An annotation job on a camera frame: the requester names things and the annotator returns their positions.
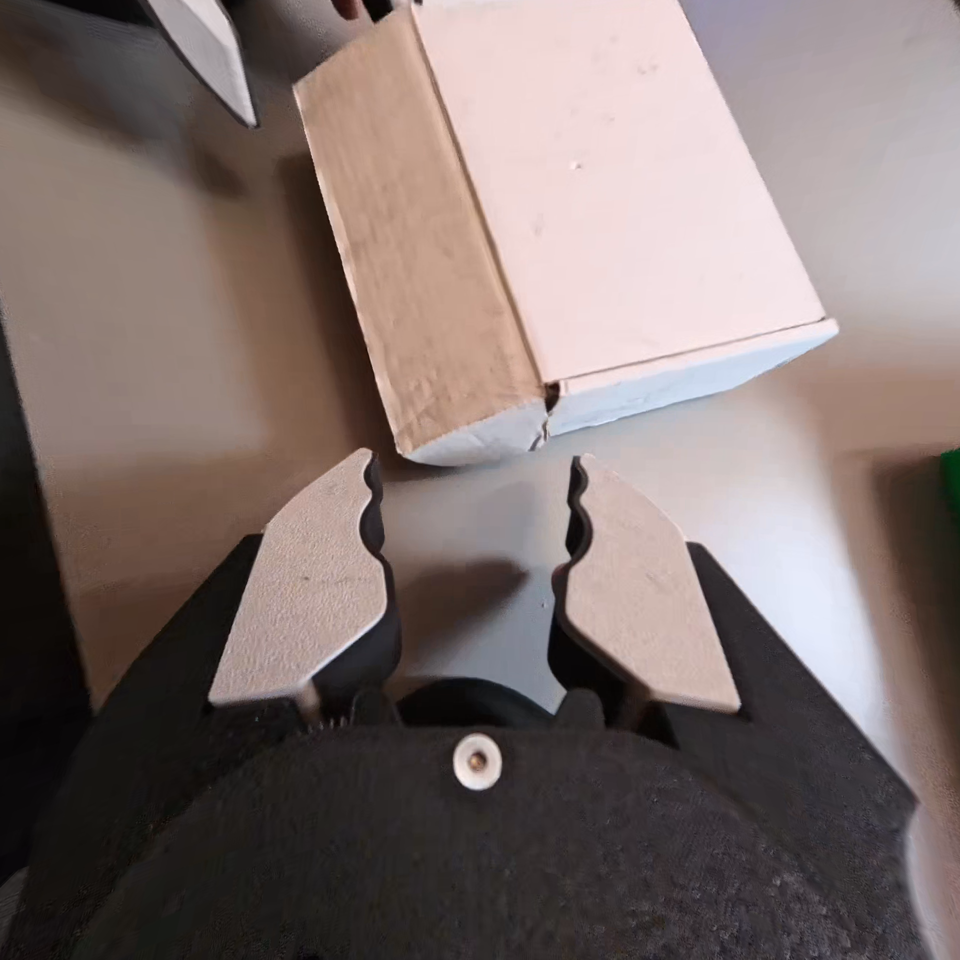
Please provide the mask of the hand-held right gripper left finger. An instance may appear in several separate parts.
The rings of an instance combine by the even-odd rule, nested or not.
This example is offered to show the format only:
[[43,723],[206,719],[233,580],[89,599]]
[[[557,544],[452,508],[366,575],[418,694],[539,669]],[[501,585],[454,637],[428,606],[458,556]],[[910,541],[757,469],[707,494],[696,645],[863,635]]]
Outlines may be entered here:
[[350,714],[399,665],[378,456],[359,448],[265,526],[208,690],[216,709],[289,700]]

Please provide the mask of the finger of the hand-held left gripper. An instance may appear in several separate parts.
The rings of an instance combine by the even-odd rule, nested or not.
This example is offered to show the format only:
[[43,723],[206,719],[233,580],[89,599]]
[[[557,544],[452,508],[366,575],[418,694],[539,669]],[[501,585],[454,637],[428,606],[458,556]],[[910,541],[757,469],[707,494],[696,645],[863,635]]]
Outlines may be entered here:
[[259,126],[234,20],[221,1],[140,1],[194,76],[247,129]]

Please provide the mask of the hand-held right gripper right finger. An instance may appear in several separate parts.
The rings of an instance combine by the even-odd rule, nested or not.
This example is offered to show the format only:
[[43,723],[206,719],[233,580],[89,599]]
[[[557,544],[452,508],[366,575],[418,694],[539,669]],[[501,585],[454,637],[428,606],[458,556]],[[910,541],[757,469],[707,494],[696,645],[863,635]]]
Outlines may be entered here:
[[741,697],[679,526],[596,457],[573,458],[549,666],[607,718],[664,704],[735,716]]

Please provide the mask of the white cardboard mailer box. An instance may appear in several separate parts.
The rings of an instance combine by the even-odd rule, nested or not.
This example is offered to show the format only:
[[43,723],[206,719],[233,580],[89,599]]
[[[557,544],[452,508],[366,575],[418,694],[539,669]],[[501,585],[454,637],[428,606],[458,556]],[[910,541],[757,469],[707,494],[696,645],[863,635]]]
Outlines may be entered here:
[[401,6],[294,99],[410,461],[537,450],[838,332],[679,2]]

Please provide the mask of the grey desk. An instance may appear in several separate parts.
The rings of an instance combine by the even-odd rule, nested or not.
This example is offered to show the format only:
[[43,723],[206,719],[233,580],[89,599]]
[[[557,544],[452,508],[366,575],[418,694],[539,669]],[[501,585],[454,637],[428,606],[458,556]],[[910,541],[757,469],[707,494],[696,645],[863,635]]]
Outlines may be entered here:
[[685,2],[839,335],[714,397],[427,471],[389,427],[290,79],[350,33],[241,19],[246,130],[150,30],[2,2],[2,304],[88,687],[101,703],[244,534],[359,447],[387,481],[409,676],[547,705],[570,459],[723,564],[920,798],[958,877],[958,9]]

